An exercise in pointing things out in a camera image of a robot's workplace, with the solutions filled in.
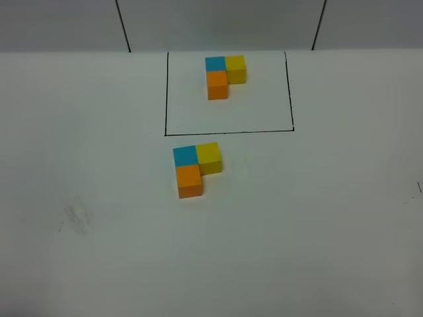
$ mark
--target gray wall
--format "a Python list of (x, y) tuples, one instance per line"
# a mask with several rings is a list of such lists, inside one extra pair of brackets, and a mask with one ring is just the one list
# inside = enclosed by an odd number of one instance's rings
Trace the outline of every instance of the gray wall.
[(324, 0), (119, 0), (132, 50), (304, 49)]
[(422, 0), (328, 0), (315, 49), (422, 48)]
[(0, 0), (0, 51), (126, 51), (114, 0)]

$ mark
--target orange cube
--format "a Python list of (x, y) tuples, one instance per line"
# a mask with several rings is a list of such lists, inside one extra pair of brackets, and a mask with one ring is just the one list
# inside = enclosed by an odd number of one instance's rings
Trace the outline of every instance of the orange cube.
[(208, 100), (227, 99), (227, 75), (226, 71), (207, 72)]
[(178, 182), (179, 198), (201, 196), (203, 194), (200, 167), (197, 164), (178, 166), (176, 168), (176, 181)]

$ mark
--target cube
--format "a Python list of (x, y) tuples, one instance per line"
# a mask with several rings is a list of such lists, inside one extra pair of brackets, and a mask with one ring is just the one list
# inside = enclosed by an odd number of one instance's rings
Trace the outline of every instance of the cube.
[(203, 183), (198, 165), (178, 166), (176, 168), (179, 198), (201, 196)]
[(176, 167), (198, 164), (196, 147), (177, 147), (173, 149), (173, 159)]
[(227, 82), (231, 84), (244, 84), (247, 81), (247, 66), (245, 65), (244, 56), (227, 56), (226, 74)]
[(206, 75), (208, 100), (227, 99), (226, 71), (208, 71)]
[(222, 157), (217, 142), (196, 145), (196, 150), (201, 175), (222, 171)]
[(206, 57), (206, 71), (226, 71), (226, 62), (223, 56)]

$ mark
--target yellow cube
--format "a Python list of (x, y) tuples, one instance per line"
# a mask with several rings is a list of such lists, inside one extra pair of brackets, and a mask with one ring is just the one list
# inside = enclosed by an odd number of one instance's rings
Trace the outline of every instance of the yellow cube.
[(196, 145), (196, 150), (201, 175), (222, 171), (222, 156), (217, 142)]
[(228, 84), (245, 84), (247, 82), (247, 66), (244, 56), (227, 56), (226, 74)]

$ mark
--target black line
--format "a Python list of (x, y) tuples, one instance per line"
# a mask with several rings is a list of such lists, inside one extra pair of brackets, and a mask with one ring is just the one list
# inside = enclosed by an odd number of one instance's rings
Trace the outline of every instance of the black line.
[(167, 52), (167, 69), (166, 69), (166, 114), (165, 114), (165, 136), (167, 136), (167, 95), (169, 91), (169, 52)]
[(295, 128), (294, 128), (294, 125), (293, 125), (293, 113), (292, 113), (291, 88), (290, 88), (290, 86), (289, 86), (288, 59), (286, 58), (286, 52), (284, 52), (284, 54), (285, 54), (285, 67), (286, 67), (286, 83), (288, 84), (289, 107), (291, 108), (292, 131), (295, 131)]
[(118, 0), (114, 0), (114, 2), (116, 4), (116, 8), (118, 10), (120, 24), (122, 25), (122, 30), (124, 31), (124, 36), (125, 36), (126, 45), (128, 47), (128, 51), (131, 53), (131, 46), (130, 46), (130, 42), (128, 41), (128, 35), (126, 35), (124, 20), (122, 19), (122, 14), (120, 13), (120, 8), (119, 8)]
[(243, 133), (272, 133), (272, 132), (293, 132), (292, 130), (268, 130), (268, 131), (240, 131), (240, 132), (211, 132), (211, 133), (181, 133), (168, 134), (167, 137), (180, 137), (183, 135), (215, 135), (215, 134), (243, 134)]
[(319, 24), (317, 25), (315, 40), (313, 41), (313, 46), (311, 46), (312, 51), (315, 50), (317, 37), (319, 36), (319, 32), (320, 32), (320, 25), (322, 24), (323, 15), (325, 14), (325, 10), (326, 10), (326, 3), (327, 3), (327, 0), (325, 0), (325, 2), (323, 3), (322, 13), (320, 14)]

